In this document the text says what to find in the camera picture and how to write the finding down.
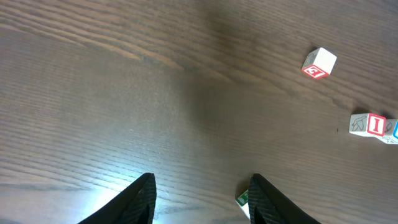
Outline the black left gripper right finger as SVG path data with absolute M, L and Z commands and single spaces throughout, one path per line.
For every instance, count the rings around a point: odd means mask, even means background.
M 320 224 L 261 174 L 253 174 L 248 188 L 252 224 Z

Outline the blue number 2 block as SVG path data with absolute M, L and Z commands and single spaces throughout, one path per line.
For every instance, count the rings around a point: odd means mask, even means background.
M 385 144 L 397 144 L 397 119 L 387 119 L 384 135 L 377 139 Z

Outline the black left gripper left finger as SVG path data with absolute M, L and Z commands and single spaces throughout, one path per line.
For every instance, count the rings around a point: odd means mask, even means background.
M 153 173 L 142 174 L 79 224 L 152 224 L 157 189 Z

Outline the red letter I block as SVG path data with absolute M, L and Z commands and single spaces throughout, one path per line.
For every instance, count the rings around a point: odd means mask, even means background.
M 383 137 L 386 118 L 378 114 L 352 114 L 349 120 L 349 133 L 363 137 Z

